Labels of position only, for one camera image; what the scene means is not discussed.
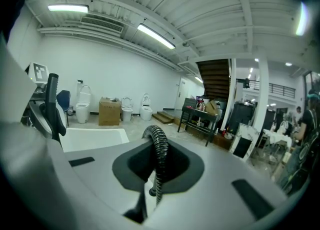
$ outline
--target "white toilet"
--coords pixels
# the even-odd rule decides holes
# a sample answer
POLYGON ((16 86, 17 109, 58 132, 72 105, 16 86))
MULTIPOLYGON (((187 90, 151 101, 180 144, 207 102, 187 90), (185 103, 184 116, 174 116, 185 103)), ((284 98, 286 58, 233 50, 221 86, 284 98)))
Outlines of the white toilet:
POLYGON ((132 115, 132 100, 130 97, 125 96, 121 100, 122 121, 130 122, 132 115))
POLYGON ((140 117, 145 121, 150 121, 152 117, 152 109, 150 107, 151 100, 148 94, 144 94, 142 98, 142 104, 140 109, 140 117))
POLYGON ((75 105, 75 115, 78 123, 85 124, 89 119, 89 106, 91 101, 91 89, 84 85, 80 89, 78 103, 75 105))

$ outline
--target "ceiling light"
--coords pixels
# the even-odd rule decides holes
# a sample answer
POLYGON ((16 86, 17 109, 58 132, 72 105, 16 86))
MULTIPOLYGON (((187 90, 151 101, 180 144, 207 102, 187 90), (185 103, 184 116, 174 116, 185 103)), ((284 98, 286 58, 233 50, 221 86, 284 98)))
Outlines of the ceiling light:
POLYGON ((196 78, 200 83, 204 83, 204 81, 201 80, 199 77, 194 77, 194 78, 196 78))
POLYGON ((51 12, 65 11, 88 13, 88 6, 79 4, 51 4, 48 6, 48 9, 51 12))
POLYGON ((300 13, 300 21, 299 21, 299 25, 298 28, 296 29, 295 34, 297 36, 303 36, 306 30, 306 26, 307 26, 307 20, 308 20, 308 10, 306 5, 304 5, 301 2, 301 13, 300 13))
POLYGON ((169 49, 174 49, 176 47, 170 41, 168 41, 167 39, 162 37, 160 34, 153 31, 152 29, 150 29, 149 27, 147 27, 144 24, 140 24, 138 26, 138 29, 140 31, 144 32, 145 34, 147 34, 148 36, 151 36, 152 38, 156 39, 158 42, 162 43, 163 45, 167 46, 169 49))

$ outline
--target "white door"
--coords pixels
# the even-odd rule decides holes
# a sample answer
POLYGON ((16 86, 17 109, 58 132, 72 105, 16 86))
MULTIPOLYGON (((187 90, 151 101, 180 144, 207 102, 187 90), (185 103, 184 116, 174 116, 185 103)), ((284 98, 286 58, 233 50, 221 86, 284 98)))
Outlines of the white door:
POLYGON ((177 98, 175 101, 176 110, 181 110, 182 107, 184 106, 185 99, 188 96, 188 91, 189 91, 188 85, 189 85, 188 81, 181 78, 177 98))

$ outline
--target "cardboard box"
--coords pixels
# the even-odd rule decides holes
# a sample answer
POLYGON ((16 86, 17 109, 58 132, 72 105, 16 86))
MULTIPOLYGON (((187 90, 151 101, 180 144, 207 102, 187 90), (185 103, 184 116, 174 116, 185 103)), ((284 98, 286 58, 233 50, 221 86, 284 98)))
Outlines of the cardboard box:
POLYGON ((205 104, 205 112, 209 113, 210 115, 218 115, 219 111, 217 109, 217 105, 215 104, 215 102, 212 100, 209 103, 205 104))
POLYGON ((99 125, 119 125, 121 101, 113 102, 107 97, 99 101, 99 125))

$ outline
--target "black corrugated tube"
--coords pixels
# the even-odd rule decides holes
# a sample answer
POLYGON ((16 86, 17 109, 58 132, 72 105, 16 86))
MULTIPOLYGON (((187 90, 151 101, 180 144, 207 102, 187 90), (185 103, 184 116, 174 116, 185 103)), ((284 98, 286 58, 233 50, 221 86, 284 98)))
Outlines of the black corrugated tube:
POLYGON ((162 185, 167 178, 167 155, 169 143, 164 131, 156 125, 150 125, 143 132, 142 138, 151 137, 155 147, 156 204, 162 198, 162 185))

